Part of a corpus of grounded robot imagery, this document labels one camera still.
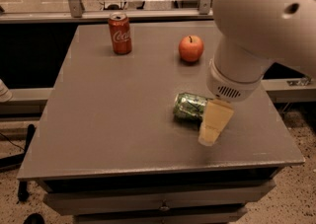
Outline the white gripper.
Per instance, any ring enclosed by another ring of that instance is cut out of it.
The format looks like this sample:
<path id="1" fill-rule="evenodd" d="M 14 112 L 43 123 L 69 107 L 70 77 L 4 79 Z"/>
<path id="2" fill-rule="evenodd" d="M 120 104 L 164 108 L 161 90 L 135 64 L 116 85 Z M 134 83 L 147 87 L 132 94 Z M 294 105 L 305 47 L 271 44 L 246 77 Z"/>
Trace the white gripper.
<path id="1" fill-rule="evenodd" d="M 206 103 L 199 128 L 200 144 L 212 146 L 215 143 L 234 114 L 228 102 L 246 100 L 260 85 L 263 69 L 264 63 L 260 60 L 228 60 L 223 63 L 218 58 L 210 60 L 206 85 L 221 100 L 214 99 Z"/>

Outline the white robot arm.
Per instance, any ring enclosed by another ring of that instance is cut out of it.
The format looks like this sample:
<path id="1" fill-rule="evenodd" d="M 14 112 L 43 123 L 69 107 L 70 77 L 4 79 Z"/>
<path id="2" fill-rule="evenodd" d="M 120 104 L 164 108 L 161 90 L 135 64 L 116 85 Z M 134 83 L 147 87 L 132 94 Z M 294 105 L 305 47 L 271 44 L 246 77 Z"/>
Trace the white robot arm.
<path id="1" fill-rule="evenodd" d="M 206 103 L 198 141 L 211 146 L 231 119 L 232 104 L 246 100 L 279 63 L 316 75 L 316 0 L 213 0 L 222 33 L 209 61 Z"/>

